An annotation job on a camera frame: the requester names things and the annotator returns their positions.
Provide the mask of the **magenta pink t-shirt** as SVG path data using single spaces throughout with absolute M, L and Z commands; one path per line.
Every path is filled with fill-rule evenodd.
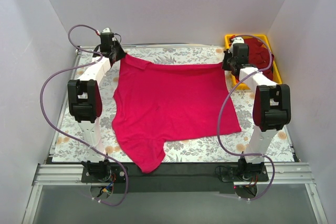
M 165 158 L 164 144 L 241 131 L 220 63 L 160 65 L 130 55 L 120 62 L 112 128 L 144 173 Z

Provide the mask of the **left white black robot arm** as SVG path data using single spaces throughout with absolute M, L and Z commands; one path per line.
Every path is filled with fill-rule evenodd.
M 110 28 L 105 28 L 99 33 L 100 44 L 95 52 L 100 52 L 103 58 L 99 61 L 99 55 L 94 53 L 92 63 L 84 73 L 76 80 L 69 80 L 68 103 L 69 112 L 78 123 L 83 134 L 83 141 L 89 144 L 85 161 L 98 163 L 105 159 L 97 151 L 105 154 L 102 144 L 99 120 L 102 114 L 102 99 L 99 84 L 113 64 L 125 57 L 120 42 L 116 39 L 116 33 Z

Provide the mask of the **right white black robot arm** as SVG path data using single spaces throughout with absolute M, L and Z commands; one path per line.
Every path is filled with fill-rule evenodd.
M 223 69 L 231 71 L 255 94 L 254 131 L 237 168 L 238 176 L 246 181 L 257 174 L 255 166 L 264 162 L 271 140 L 291 119 L 289 86 L 268 79 L 248 60 L 249 47 L 238 37 L 224 53 Z

